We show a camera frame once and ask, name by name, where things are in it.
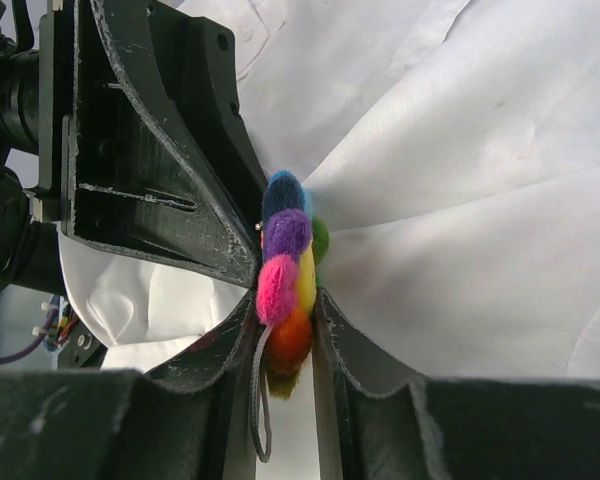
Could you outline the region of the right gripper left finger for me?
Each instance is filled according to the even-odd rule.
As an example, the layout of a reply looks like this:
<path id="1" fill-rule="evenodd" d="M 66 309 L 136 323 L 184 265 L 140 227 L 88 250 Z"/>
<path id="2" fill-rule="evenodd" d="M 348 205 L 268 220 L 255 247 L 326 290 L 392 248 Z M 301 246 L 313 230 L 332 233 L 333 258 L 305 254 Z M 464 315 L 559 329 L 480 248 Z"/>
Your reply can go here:
<path id="1" fill-rule="evenodd" d="M 0 371 L 0 479 L 251 479 L 243 296 L 225 321 L 148 373 Z"/>

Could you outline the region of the colourful pompom brooch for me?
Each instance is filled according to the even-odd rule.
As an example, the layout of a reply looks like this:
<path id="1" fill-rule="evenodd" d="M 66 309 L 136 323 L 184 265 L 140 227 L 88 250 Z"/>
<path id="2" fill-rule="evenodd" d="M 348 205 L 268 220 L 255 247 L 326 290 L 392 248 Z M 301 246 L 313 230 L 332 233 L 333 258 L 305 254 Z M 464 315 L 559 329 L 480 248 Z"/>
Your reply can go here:
<path id="1" fill-rule="evenodd" d="M 329 248 L 329 233 L 312 211 L 309 193 L 289 171 L 275 173 L 261 205 L 262 266 L 255 307 L 263 330 L 250 376 L 249 428 L 260 462 L 270 460 L 268 400 L 287 399 L 312 348 L 317 298 L 316 267 Z"/>

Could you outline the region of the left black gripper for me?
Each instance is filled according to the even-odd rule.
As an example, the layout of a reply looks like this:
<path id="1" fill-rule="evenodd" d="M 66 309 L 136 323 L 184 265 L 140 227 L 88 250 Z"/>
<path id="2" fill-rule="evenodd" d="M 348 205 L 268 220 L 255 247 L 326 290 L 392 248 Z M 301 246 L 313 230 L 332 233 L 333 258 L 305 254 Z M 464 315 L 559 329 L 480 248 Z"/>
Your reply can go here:
<path id="1" fill-rule="evenodd" d="M 62 295 L 56 224 L 100 251 L 251 287 L 255 224 L 210 169 L 152 46 L 147 5 L 0 1 L 0 291 Z"/>

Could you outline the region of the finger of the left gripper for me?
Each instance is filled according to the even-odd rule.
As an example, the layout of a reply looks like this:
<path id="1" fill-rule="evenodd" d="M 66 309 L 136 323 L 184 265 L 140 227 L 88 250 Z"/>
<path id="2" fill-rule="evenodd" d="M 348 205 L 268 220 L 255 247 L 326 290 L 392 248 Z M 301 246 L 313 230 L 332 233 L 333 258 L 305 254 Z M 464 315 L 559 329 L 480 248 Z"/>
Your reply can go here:
<path id="1" fill-rule="evenodd" d="M 260 209 L 266 179 L 240 113 L 233 33 L 160 2 L 147 16 L 162 82 L 194 142 L 237 207 Z"/>

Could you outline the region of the white shirt garment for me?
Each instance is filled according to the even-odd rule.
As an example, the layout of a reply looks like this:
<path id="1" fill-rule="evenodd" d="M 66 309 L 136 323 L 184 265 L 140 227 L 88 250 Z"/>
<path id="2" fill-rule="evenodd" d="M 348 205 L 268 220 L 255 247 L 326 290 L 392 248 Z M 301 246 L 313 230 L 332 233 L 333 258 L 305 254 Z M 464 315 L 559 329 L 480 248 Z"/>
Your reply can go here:
<path id="1" fill-rule="evenodd" d="M 600 1 L 180 1 L 331 230 L 347 318 L 430 376 L 600 380 Z"/>

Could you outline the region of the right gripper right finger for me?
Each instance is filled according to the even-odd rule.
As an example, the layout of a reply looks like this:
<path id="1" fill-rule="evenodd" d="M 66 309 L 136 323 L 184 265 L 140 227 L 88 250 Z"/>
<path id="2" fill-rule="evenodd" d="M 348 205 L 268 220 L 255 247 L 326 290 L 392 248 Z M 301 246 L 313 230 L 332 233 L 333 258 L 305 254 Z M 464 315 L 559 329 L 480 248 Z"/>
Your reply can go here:
<path id="1" fill-rule="evenodd" d="M 600 381 L 427 377 L 317 295 L 324 479 L 600 479 Z"/>

